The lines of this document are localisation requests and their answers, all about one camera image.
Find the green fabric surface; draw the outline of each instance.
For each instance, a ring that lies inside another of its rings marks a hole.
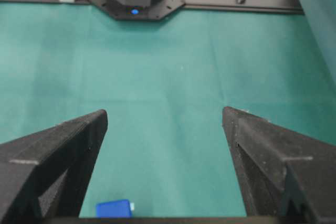
[[[221,127],[234,106],[329,143],[336,88],[304,16],[182,10],[117,22],[92,6],[0,4],[2,142],[109,117],[81,216],[243,216]]]

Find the black mounting plate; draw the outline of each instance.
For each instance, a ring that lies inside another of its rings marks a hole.
[[[119,20],[160,20],[185,5],[185,0],[161,0],[157,4],[146,8],[123,6],[115,0],[89,1],[111,17]],[[133,9],[137,9],[139,13],[132,14]]]

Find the blue led light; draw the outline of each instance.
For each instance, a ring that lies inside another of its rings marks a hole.
[[[133,15],[139,14],[139,10],[137,10],[137,9],[133,9],[133,10],[131,11],[131,14],[133,14]]]

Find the green tablecloth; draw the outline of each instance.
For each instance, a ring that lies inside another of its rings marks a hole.
[[[0,4],[2,142],[104,108],[83,203],[135,216],[242,216],[230,105],[336,143],[336,89],[304,16],[183,10],[117,22],[91,6]]]

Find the blue cube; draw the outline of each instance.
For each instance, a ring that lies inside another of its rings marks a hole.
[[[96,215],[98,218],[131,218],[130,201],[121,199],[99,203],[96,205]]]

